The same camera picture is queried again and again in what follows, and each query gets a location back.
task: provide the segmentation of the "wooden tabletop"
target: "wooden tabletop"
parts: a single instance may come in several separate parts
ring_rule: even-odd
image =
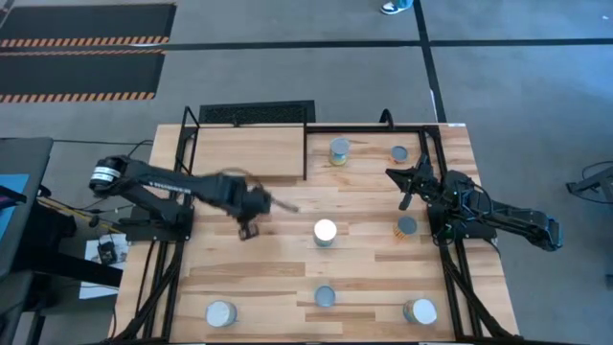
[[[172,168],[178,131],[177,125],[158,127],[150,164]],[[258,133],[252,128],[250,138],[258,141]],[[447,167],[479,183],[465,126],[441,125],[441,134]],[[351,142],[344,167],[329,162],[329,142],[338,136]],[[409,150],[406,164],[390,161],[395,145]],[[429,148],[436,162],[432,142]],[[300,213],[289,214],[273,206],[270,216],[259,219],[258,238],[240,241],[238,226],[231,218],[195,203],[193,235],[185,246],[170,341],[452,340],[443,269],[439,249],[431,241],[425,204],[414,197],[409,210],[399,211],[402,195],[384,173],[386,168],[415,164],[420,155],[417,134],[309,134],[306,151],[306,181],[283,178],[264,183],[274,197],[298,205]],[[204,169],[200,167],[206,162],[198,162],[198,155],[195,162],[195,167]],[[418,221],[418,232],[399,240],[393,225],[404,215]],[[319,219],[332,219],[338,227],[332,247],[319,248],[313,242],[313,225]],[[484,241],[468,240],[465,246],[475,292],[500,324],[516,334],[497,253]],[[129,250],[117,299],[118,330],[134,316],[148,247],[142,242]],[[145,296],[155,257],[154,252]],[[322,285],[336,291],[332,308],[314,303],[314,291]],[[460,291],[458,294],[465,333],[470,334],[465,300]],[[435,303],[438,320],[434,325],[414,325],[403,318],[402,305],[417,298]],[[238,322],[214,329],[206,323],[205,310],[219,299],[237,306]],[[159,311],[165,302],[163,296]],[[159,311],[154,334],[161,332],[163,313]]]

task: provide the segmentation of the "floor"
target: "floor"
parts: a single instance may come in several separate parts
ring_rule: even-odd
[[[380,0],[177,2],[174,43],[419,39],[414,12],[384,16]],[[78,3],[16,0],[15,5]],[[613,37],[608,0],[423,0],[422,6],[433,40]],[[565,244],[556,253],[500,234],[521,333],[610,344],[613,291],[604,274],[613,272],[613,214],[607,205],[568,195],[564,183],[579,179],[582,167],[611,159],[613,47],[432,52],[447,121],[467,124],[490,195],[546,210],[563,224]],[[372,122],[384,107],[397,122],[436,122],[419,47],[191,51],[168,53],[150,102],[2,104],[0,136],[138,142],[151,138],[158,124],[179,121],[185,105],[292,100],[315,100],[319,122]],[[127,150],[57,143],[44,183],[57,198],[85,205],[92,200],[86,183],[95,160]],[[148,148],[136,157],[147,159]],[[64,249],[78,255],[82,240],[93,236],[82,230]],[[113,299],[65,300],[48,318],[41,343],[103,339]],[[23,342],[29,317],[24,314],[15,344]]]

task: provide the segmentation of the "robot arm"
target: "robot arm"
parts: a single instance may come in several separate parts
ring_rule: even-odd
[[[463,236],[484,239],[495,237],[493,231],[471,231],[479,227],[467,225],[476,222],[486,228],[497,228],[522,236],[547,251],[555,251],[562,246],[559,224],[543,212],[494,201],[461,172],[450,171],[439,182],[425,155],[421,156],[414,168],[388,169],[386,173],[405,193],[400,210],[406,210],[412,195],[418,194],[423,201],[442,208],[447,217],[447,226]]]
[[[240,224],[242,240],[257,236],[250,221],[257,215],[270,213],[273,198],[262,186],[249,190],[243,176],[216,173],[187,176],[183,173],[156,168],[127,156],[109,156],[98,161],[89,182],[97,197],[122,196],[149,211],[157,221],[167,226],[192,216],[175,200],[160,198],[143,186],[150,186],[183,195],[194,196],[224,210]]]

